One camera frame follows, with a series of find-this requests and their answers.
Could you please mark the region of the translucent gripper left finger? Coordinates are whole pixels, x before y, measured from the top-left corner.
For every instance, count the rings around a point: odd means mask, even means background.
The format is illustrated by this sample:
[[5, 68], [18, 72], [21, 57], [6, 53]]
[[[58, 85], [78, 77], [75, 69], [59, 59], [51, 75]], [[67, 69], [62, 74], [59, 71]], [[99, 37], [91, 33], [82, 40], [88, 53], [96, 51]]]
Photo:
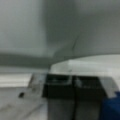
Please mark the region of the translucent gripper left finger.
[[44, 74], [0, 75], [0, 120], [47, 120]]

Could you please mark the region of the translucent gripper right finger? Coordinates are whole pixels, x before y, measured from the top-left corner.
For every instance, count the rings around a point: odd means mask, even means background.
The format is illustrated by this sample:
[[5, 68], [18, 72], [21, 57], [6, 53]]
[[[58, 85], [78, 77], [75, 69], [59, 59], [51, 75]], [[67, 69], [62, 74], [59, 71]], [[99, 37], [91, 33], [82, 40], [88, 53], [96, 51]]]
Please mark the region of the translucent gripper right finger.
[[119, 77], [101, 77], [100, 82], [108, 98], [114, 98], [117, 96], [117, 92], [120, 92]]

